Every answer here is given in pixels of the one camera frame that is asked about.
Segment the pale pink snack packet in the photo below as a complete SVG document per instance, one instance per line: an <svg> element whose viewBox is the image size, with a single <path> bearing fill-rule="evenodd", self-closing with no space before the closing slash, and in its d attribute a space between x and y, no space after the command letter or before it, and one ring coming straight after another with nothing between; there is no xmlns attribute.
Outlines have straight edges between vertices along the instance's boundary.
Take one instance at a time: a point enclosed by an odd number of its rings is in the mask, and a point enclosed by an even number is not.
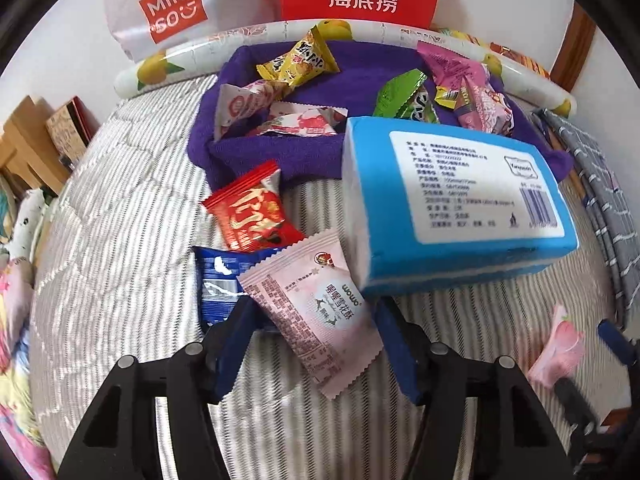
<svg viewBox="0 0 640 480"><path fill-rule="evenodd" d="M239 282L330 400L383 348L371 308L350 276L337 230L280 250L243 272Z"/></svg>

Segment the green snack packet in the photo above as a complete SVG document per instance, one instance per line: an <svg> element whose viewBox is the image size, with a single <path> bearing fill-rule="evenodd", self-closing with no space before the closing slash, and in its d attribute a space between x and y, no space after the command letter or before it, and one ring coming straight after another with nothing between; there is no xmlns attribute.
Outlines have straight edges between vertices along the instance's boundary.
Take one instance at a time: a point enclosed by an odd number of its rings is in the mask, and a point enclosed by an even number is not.
<svg viewBox="0 0 640 480"><path fill-rule="evenodd" d="M427 76L417 68L387 81L378 92L373 115L439 124L426 81Z"/></svg>

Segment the dark blue snack packet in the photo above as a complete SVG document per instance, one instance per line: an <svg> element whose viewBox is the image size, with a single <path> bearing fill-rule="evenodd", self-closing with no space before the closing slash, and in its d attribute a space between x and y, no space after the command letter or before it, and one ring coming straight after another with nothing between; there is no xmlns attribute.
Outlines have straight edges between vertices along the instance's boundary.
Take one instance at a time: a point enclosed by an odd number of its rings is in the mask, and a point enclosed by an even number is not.
<svg viewBox="0 0 640 480"><path fill-rule="evenodd" d="M279 248L232 252L202 246L192 247L198 320L204 333L210 326L224 322L236 302L245 295L238 277L278 251Z"/></svg>

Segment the red snack packet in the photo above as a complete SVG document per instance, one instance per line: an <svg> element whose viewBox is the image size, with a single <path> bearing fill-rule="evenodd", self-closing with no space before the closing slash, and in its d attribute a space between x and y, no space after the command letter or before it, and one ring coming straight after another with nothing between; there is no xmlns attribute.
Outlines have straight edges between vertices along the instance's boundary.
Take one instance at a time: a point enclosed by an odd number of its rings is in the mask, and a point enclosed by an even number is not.
<svg viewBox="0 0 640 480"><path fill-rule="evenodd" d="M230 250L256 252L305 238L285 214L280 174L278 164L268 160L204 200L203 206L217 220Z"/></svg>

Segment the blue tissue pack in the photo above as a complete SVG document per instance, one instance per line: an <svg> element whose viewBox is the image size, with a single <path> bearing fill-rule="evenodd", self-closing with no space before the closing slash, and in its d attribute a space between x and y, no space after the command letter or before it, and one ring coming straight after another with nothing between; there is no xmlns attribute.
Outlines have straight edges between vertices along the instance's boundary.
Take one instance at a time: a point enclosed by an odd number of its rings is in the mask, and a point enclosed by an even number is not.
<svg viewBox="0 0 640 480"><path fill-rule="evenodd" d="M534 273L579 246L540 151L504 136L353 117L342 185L345 254L365 295Z"/></svg>

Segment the grey checked cloth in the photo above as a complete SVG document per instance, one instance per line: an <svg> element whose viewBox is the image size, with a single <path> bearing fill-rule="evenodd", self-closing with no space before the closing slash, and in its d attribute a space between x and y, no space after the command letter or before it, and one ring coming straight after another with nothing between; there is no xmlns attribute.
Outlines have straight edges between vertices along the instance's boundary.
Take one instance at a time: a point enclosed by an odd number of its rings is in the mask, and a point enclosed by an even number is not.
<svg viewBox="0 0 640 480"><path fill-rule="evenodd" d="M623 330L639 307L639 230L626 196L590 133L546 108L535 110L532 118L548 139L558 140L573 157L585 191L582 203L610 269L614 320Z"/></svg>

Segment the pink strawberry snack packet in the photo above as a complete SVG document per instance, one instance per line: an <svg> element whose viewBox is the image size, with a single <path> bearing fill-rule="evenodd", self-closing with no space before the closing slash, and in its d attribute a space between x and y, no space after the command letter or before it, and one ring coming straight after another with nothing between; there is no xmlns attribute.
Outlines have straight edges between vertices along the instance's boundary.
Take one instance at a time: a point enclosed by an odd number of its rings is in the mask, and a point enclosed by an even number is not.
<svg viewBox="0 0 640 480"><path fill-rule="evenodd" d="M270 106L267 120L247 136L334 136L335 127L347 117L348 109L344 107L278 101Z"/></svg>

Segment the white pink snack packet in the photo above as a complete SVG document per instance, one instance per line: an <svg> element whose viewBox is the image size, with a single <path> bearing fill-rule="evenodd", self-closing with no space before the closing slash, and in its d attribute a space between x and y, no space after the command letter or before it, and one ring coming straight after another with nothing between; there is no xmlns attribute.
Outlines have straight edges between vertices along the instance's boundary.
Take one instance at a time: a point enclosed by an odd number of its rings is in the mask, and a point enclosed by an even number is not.
<svg viewBox="0 0 640 480"><path fill-rule="evenodd" d="M282 81L258 79L244 87L223 84L214 115L214 139L219 141L241 119L249 118L282 98L288 85Z"/></svg>

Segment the purple towel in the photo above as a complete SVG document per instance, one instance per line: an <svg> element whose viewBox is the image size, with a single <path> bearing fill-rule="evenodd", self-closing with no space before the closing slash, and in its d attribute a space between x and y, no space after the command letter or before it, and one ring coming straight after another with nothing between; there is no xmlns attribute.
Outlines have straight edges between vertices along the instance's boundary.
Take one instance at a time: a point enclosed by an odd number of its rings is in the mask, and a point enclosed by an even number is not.
<svg viewBox="0 0 640 480"><path fill-rule="evenodd" d="M269 104L261 101L268 87L257 67L288 53L291 44L235 50L204 93L186 148L211 190L268 160L279 165L285 188L341 177L347 119L373 115L378 92L393 78L409 70L431 73L414 49L348 40L331 40L328 47L338 73L315 76Z"/></svg>

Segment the patterned box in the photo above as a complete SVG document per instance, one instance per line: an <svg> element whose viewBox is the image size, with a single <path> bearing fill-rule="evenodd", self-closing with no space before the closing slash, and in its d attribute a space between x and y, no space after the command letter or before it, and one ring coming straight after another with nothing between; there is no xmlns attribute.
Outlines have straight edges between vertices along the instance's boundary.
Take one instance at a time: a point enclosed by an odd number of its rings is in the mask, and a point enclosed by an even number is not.
<svg viewBox="0 0 640 480"><path fill-rule="evenodd" d="M74 96L58 108L44 123L60 161L73 170L85 155L96 128L89 124L85 107L78 96Z"/></svg>

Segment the magenta snack packet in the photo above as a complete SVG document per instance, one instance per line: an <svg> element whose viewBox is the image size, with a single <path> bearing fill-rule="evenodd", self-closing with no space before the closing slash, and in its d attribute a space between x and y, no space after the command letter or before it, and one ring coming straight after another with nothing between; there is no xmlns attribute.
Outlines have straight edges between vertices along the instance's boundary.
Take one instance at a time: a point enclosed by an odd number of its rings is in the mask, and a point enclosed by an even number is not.
<svg viewBox="0 0 640 480"><path fill-rule="evenodd" d="M424 41L418 42L416 50L431 73L436 87L435 102L440 106L454 109L464 78L479 87L488 85L489 72L481 62Z"/></svg>

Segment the wooden furniture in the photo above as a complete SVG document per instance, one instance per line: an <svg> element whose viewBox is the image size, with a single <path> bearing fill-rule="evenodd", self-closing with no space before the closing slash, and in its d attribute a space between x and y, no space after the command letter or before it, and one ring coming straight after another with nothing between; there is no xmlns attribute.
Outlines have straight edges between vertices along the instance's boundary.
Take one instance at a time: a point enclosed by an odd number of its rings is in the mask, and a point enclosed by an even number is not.
<svg viewBox="0 0 640 480"><path fill-rule="evenodd" d="M2 125L2 177L18 195L30 188L48 188L58 196L70 177L58 156L43 108L25 96Z"/></svg>

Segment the yellow snack packet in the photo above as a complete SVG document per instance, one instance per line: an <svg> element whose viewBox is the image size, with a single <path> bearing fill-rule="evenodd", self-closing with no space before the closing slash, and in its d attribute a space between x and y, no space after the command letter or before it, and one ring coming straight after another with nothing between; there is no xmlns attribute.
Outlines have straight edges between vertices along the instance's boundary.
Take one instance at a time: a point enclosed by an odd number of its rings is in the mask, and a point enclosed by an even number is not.
<svg viewBox="0 0 640 480"><path fill-rule="evenodd" d="M256 70L262 79L285 82L289 92L314 77L341 71L317 26L311 27L291 50L267 63L258 64Z"/></svg>

